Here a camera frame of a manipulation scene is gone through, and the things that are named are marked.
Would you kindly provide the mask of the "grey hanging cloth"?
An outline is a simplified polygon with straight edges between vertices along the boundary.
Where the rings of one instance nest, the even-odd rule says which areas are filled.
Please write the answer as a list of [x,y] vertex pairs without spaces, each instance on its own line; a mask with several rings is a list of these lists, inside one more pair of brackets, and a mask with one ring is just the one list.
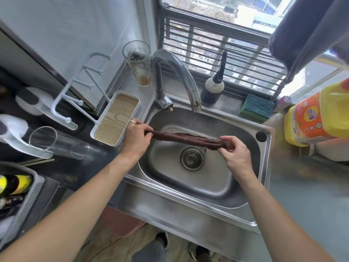
[[268,48],[287,70],[283,84],[328,50],[349,65],[349,0],[296,0]]

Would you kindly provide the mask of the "reddish brown bucket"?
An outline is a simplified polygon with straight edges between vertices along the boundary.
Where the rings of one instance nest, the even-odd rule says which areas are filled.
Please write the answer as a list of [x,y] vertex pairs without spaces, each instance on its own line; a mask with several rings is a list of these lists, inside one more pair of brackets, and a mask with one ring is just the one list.
[[101,214],[101,226],[113,236],[125,238],[146,225],[146,222],[107,206]]

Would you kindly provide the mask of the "person's right hand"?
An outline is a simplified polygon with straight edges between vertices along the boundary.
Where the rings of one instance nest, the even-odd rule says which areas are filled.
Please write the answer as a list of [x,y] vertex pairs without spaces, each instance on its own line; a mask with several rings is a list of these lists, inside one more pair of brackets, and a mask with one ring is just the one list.
[[221,136],[221,141],[229,141],[235,146],[233,150],[234,160],[226,162],[226,165],[234,178],[243,184],[247,180],[255,178],[255,173],[252,168],[251,154],[247,146],[236,136]]

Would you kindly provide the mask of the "white round plastic scoop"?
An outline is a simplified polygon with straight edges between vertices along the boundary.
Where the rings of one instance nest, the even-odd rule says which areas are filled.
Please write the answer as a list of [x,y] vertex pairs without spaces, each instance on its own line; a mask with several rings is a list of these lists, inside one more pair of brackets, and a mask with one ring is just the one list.
[[54,99],[51,94],[36,87],[20,89],[15,96],[16,103],[34,116],[46,115],[52,118],[51,106]]

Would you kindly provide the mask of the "person's left leg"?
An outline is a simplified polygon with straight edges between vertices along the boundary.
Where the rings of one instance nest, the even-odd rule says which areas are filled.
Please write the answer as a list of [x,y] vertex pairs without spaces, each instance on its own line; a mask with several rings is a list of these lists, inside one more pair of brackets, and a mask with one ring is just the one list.
[[159,241],[153,240],[134,253],[131,262],[167,262],[165,248]]

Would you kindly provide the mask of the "twisted brown cloth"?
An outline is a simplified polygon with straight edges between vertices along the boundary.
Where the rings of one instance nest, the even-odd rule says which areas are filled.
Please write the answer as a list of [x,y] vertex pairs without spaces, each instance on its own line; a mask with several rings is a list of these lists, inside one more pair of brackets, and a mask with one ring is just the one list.
[[158,141],[169,141],[181,144],[187,144],[198,147],[205,147],[209,150],[218,150],[224,148],[233,151],[235,146],[229,141],[210,139],[202,136],[194,136],[188,133],[167,133],[159,131],[145,131],[145,135],[151,133],[153,138]]

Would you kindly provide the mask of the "person's left hand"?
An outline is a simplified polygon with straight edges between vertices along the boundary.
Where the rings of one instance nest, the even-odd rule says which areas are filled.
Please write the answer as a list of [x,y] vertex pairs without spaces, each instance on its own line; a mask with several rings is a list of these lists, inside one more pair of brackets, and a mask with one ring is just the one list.
[[131,119],[126,127],[120,154],[130,162],[136,163],[148,148],[139,145],[139,137],[145,131],[153,131],[153,128],[136,118]]

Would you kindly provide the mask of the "white rack with wood-pattern tray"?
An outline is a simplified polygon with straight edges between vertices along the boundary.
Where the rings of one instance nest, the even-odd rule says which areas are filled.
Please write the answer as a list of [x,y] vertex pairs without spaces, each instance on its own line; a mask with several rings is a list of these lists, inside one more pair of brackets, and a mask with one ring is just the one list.
[[[53,117],[62,125],[72,130],[76,129],[73,126],[72,118],[65,117],[56,111],[56,106],[60,101],[66,101],[84,116],[90,119],[94,126],[90,132],[90,137],[103,144],[112,147],[118,147],[123,139],[125,129],[128,123],[135,117],[141,106],[140,99],[128,92],[117,90],[114,93],[106,92],[95,75],[102,76],[103,70],[89,65],[89,61],[94,57],[101,57],[107,61],[111,61],[112,56],[101,52],[90,53],[78,74],[73,77],[62,89],[55,98],[50,107],[50,112]],[[78,98],[68,95],[68,91],[74,85],[84,87],[83,92],[88,96],[96,93],[92,101],[78,94]]]

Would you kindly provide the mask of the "person's right shoe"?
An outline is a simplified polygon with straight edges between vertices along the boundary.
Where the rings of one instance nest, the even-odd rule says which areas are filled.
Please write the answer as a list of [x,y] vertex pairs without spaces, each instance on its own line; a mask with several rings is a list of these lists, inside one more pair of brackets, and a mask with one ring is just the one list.
[[188,246],[188,252],[196,262],[212,262],[210,250],[203,246],[191,242]]

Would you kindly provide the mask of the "dark metal window grille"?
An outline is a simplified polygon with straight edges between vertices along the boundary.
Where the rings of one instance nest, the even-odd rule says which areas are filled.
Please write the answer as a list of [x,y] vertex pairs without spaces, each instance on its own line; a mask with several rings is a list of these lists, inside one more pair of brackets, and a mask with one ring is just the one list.
[[269,34],[170,6],[159,9],[159,48],[177,55],[198,79],[218,72],[227,52],[226,91],[255,93],[276,101],[286,69],[268,50]]

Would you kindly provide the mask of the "stainless steel sink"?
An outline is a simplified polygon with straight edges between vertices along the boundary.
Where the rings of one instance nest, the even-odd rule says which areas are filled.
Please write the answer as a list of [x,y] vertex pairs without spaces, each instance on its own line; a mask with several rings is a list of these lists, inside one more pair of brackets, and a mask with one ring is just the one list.
[[[258,180],[266,189],[269,188],[269,158],[275,137],[274,128],[207,107],[195,113],[188,100],[171,95],[168,97],[173,101],[173,111],[158,109],[154,92],[141,120],[157,131],[168,133],[189,133],[211,139],[223,135],[237,136],[251,152],[253,171]],[[266,142],[256,140],[255,135],[259,131],[266,133]],[[196,147],[204,153],[204,165],[197,171],[189,171],[181,164],[181,153],[188,147]],[[145,155],[125,176],[125,181],[260,234],[242,188],[216,151],[152,140]]]

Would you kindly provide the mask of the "grey plastic basket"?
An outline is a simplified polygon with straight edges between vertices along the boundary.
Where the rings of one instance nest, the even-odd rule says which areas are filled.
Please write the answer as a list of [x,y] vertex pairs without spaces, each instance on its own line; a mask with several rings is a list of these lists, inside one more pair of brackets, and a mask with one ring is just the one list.
[[38,175],[36,171],[28,167],[13,163],[0,161],[0,170],[9,170],[9,174],[14,175],[17,172],[24,172],[33,178],[33,182],[28,190],[22,205],[20,206],[18,212],[15,214],[9,228],[6,230],[3,238],[0,241],[0,249],[5,246],[5,244],[11,242],[15,239],[18,232],[20,231],[24,221],[26,220],[37,196],[39,195],[42,186],[45,183],[45,178]]

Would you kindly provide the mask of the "white plastic ladle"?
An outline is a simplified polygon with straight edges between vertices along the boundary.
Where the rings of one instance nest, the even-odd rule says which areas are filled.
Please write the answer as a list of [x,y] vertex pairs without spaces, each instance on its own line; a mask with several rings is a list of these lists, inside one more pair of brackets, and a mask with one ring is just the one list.
[[29,129],[28,123],[21,118],[0,114],[0,142],[15,150],[37,158],[50,159],[53,154],[41,148],[31,146],[23,140]]

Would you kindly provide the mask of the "yellow detergent bottle orange label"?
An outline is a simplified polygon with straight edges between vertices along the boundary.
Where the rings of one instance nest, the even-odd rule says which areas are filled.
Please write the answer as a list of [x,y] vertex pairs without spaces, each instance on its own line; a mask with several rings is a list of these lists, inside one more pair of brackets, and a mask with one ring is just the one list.
[[349,137],[349,78],[292,106],[284,117],[284,137],[299,147]]

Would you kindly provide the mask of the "clear empty glass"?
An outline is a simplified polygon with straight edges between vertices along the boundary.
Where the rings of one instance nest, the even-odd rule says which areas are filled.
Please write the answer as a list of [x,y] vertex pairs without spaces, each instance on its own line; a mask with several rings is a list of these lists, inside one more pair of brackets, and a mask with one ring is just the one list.
[[90,145],[50,126],[42,126],[29,135],[29,145],[51,154],[77,160],[84,159],[90,152]]

